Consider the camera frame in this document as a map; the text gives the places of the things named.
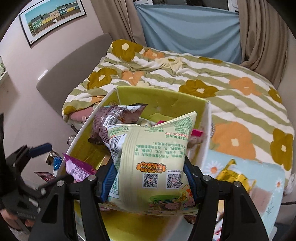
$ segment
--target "colorful houses photo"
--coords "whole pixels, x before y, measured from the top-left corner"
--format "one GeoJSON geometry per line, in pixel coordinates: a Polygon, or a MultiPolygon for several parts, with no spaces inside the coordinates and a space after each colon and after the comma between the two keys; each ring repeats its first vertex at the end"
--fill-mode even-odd
{"type": "Polygon", "coordinates": [[[81,0],[43,0],[20,14],[30,45],[54,28],[85,15],[81,0]]]}

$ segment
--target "gold foil wrapper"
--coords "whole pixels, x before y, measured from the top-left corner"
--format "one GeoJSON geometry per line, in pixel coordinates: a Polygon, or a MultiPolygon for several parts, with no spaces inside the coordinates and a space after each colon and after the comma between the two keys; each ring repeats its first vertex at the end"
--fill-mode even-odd
{"type": "Polygon", "coordinates": [[[249,193],[256,184],[256,180],[249,180],[244,174],[242,174],[236,168],[236,162],[231,159],[228,164],[223,168],[223,170],[216,177],[217,180],[227,181],[233,183],[234,181],[239,181],[242,183],[246,191],[249,193]]]}

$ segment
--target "human hand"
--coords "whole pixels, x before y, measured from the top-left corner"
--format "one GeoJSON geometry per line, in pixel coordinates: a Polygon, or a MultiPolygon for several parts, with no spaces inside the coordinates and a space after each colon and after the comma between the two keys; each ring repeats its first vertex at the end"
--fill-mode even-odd
{"type": "MultiPolygon", "coordinates": [[[[22,230],[21,227],[17,224],[18,217],[9,213],[6,209],[2,209],[1,215],[3,219],[8,223],[8,225],[16,230],[22,230]]],[[[25,225],[27,227],[32,227],[34,225],[35,221],[32,220],[26,220],[25,225]]]]}

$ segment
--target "light green snack bag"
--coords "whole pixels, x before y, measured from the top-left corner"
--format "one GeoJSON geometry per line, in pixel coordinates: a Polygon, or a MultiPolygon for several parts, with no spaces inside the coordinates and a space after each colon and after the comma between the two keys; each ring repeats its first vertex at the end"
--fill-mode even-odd
{"type": "Polygon", "coordinates": [[[197,213],[183,173],[195,119],[191,112],[153,127],[107,126],[111,151],[118,153],[108,207],[152,215],[197,213]]]}

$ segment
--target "headboard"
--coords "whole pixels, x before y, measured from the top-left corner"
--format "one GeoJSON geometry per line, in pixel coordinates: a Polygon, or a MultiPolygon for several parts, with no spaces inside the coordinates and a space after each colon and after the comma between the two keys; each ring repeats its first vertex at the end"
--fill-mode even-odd
{"type": "Polygon", "coordinates": [[[91,74],[111,43],[109,34],[89,41],[57,63],[38,82],[36,88],[60,116],[69,93],[91,74]]]}

